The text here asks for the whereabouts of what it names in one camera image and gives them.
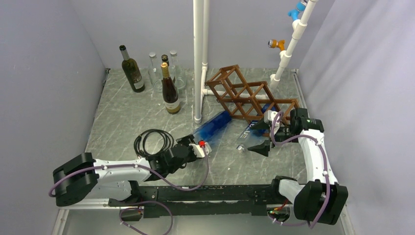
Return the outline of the clear blue-label bottle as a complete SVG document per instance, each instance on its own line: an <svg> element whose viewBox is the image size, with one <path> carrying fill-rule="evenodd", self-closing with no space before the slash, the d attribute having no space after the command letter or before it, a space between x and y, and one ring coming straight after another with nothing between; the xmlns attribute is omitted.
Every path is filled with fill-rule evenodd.
<svg viewBox="0 0 415 235"><path fill-rule="evenodd" d="M194 141L207 142L212 148L220 142L225 127L231 121L229 112L222 111L198 127L192 134Z"/></svg>
<svg viewBox="0 0 415 235"><path fill-rule="evenodd" d="M268 111L268 108L270 107L270 104L266 104L262 109L262 113L264 114L266 111ZM244 153L248 151L248 147L258 145L263 143L265 140L269 140L269 130L251 130L250 124L244 129L244 131L240 134L240 136L237 139L238 146L236 147L236 150L240 153Z"/></svg>

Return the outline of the brown wooden wine rack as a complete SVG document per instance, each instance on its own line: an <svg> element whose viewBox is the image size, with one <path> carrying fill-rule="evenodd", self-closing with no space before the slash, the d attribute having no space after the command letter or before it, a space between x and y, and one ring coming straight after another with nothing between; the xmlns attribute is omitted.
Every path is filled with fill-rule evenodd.
<svg viewBox="0 0 415 235"><path fill-rule="evenodd" d="M205 85L231 118L248 123L260 120L264 116L262 109L268 105L265 111L282 111L282 122L288 124L291 110L300 106L295 98L275 98L266 81L248 82L238 65L220 68Z"/></svg>

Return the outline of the brown bottle gold foil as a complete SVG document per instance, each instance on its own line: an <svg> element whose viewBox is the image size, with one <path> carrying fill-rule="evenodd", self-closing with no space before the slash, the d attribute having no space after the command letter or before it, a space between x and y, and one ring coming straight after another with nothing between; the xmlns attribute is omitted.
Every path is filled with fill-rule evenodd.
<svg viewBox="0 0 415 235"><path fill-rule="evenodd" d="M180 111L181 106L177 88L170 76L168 64L166 62L161 63L161 71L164 106L168 113L176 114Z"/></svg>

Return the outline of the clear bottle dark label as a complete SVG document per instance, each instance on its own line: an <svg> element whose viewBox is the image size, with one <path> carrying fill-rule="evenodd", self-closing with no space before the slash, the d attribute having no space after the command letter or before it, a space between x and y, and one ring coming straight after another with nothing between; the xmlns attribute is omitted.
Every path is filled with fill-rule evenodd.
<svg viewBox="0 0 415 235"><path fill-rule="evenodd" d="M181 63L178 59L178 54L176 50L171 50L170 52L170 67L172 69L175 85L178 90L183 90L186 88L186 78L184 76L184 70L181 66Z"/></svg>

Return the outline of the clear bottle with cork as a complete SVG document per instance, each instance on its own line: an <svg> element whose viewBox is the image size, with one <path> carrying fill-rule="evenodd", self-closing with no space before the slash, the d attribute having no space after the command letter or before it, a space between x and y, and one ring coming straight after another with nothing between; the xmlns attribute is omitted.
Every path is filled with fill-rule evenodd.
<svg viewBox="0 0 415 235"><path fill-rule="evenodd" d="M154 92L162 92L162 75L160 72L160 62L155 52L149 53L150 66L149 66L149 77L150 82L153 86Z"/></svg>

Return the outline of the small dark bottle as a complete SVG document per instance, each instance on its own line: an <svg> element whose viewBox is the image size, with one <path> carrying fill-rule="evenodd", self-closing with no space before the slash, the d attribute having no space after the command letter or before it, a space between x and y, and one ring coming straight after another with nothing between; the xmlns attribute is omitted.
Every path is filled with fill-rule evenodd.
<svg viewBox="0 0 415 235"><path fill-rule="evenodd" d="M176 82L176 74L175 74L175 67L174 67L173 63L169 62L169 58L166 54L163 54L161 56L161 60L162 60L162 62L167 63L170 77L172 78L173 83L175 83Z"/></svg>

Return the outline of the dark green wine bottle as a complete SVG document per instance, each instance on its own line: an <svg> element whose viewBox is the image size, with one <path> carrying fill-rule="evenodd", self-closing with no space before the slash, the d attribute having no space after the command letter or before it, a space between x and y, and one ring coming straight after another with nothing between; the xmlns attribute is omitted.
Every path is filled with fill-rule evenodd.
<svg viewBox="0 0 415 235"><path fill-rule="evenodd" d="M121 66L132 90L136 93L143 92L145 84L136 61L129 56L125 45L120 45L119 50L123 57Z"/></svg>

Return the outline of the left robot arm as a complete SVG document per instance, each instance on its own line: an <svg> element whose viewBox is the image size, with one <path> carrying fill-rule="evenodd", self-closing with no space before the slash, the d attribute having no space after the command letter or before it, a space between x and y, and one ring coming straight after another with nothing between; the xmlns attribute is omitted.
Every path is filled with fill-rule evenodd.
<svg viewBox="0 0 415 235"><path fill-rule="evenodd" d="M133 206L142 200L142 182L162 180L188 163L206 159L211 152L208 142L196 142L193 135L155 156L136 160L108 161L95 159L90 152L82 153L54 169L53 186L48 192L56 205L67 207L84 199L108 198Z"/></svg>

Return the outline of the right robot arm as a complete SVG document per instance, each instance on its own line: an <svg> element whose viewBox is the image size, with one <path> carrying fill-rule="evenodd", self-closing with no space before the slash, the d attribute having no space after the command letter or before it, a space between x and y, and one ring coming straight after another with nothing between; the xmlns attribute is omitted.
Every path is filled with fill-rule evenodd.
<svg viewBox="0 0 415 235"><path fill-rule="evenodd" d="M269 136L262 144L248 150L267 156L273 146L298 143L304 156L307 182L301 185L292 177L276 176L254 196L267 204L270 201L291 203L294 216L299 220L297 226L307 225L312 229L317 223L334 225L346 204L348 190L338 183L329 164L323 123L310 118L306 108L292 109L289 124L283 124L282 118L282 111L267 110L251 129L268 130Z"/></svg>

